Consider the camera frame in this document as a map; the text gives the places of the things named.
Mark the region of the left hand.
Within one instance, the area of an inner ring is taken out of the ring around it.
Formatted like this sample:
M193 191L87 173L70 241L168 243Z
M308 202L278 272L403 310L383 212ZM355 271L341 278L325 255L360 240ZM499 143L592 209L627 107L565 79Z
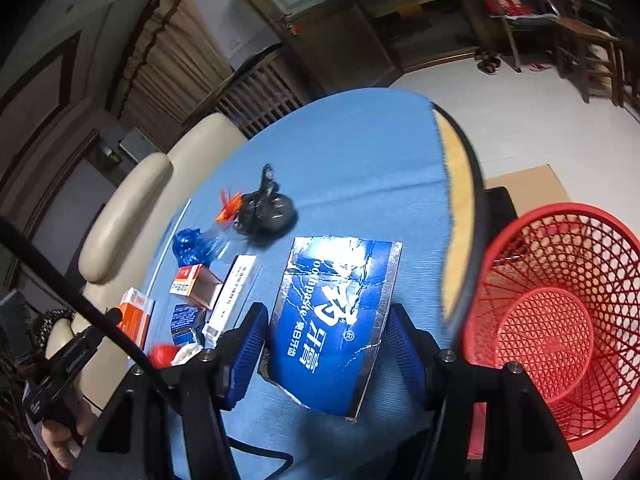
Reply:
M82 393L77 389L74 390L74 393L77 404L76 431L81 437L86 438L98 418ZM64 470L71 471L75 465L76 457L70 448L74 440L70 428L55 420L44 420L41 427L41 437L53 459Z

